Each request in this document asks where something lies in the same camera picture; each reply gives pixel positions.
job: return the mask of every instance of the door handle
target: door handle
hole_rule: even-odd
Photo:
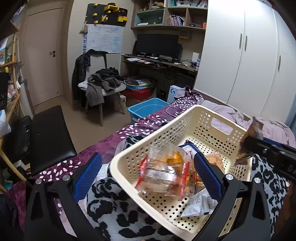
[[[248,43],[248,36],[246,35],[246,44],[244,46],[244,50],[246,51],[247,50],[247,43]]]
[[[239,49],[241,48],[242,46],[242,34],[241,34],[241,38],[240,38],[240,41],[239,41]]]
[[[281,67],[281,56],[279,56],[279,66],[278,66],[278,71],[279,71],[279,68]]]

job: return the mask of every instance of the wardrobe door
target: wardrobe door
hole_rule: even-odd
[[[228,105],[244,114],[260,116],[274,79],[277,31],[272,8],[246,1],[246,35],[242,59]]]
[[[274,10],[279,33],[276,77],[261,117],[285,122],[296,93],[296,41],[285,21]]]
[[[226,103],[244,39],[244,1],[209,0],[207,29],[194,89]]]

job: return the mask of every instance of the perforated basket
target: perforated basket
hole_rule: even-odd
[[[212,124],[220,123],[230,130],[226,134]],[[202,229],[209,215],[181,218],[188,198],[178,201],[157,193],[139,194],[134,188],[139,176],[139,165],[148,153],[151,145],[165,149],[168,143],[184,144],[185,140],[193,142],[204,154],[218,150],[221,154],[225,173],[233,174],[236,179],[249,181],[251,174],[251,159],[248,165],[234,166],[234,159],[239,149],[239,141],[245,129],[229,121],[223,116],[203,107],[195,105],[154,133],[135,143],[116,155],[111,161],[112,176],[125,192],[154,220],[166,229],[190,241]],[[228,233],[239,209],[241,199],[237,199],[220,235]]]

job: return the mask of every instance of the floor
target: floor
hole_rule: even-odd
[[[73,106],[64,96],[45,101],[34,107],[39,113],[53,106],[60,105],[64,118],[75,146],[79,153],[96,142],[108,137],[114,132],[130,124],[131,118],[127,108],[125,115],[121,110],[114,111],[111,106],[103,104],[103,127],[99,122],[99,106],[89,108],[87,115],[81,106]]]

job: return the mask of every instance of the blue plastic bin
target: blue plastic bin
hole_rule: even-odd
[[[169,103],[158,98],[152,98],[139,104],[135,104],[128,108],[131,115],[131,122],[135,123],[139,118],[148,116],[168,105]]]

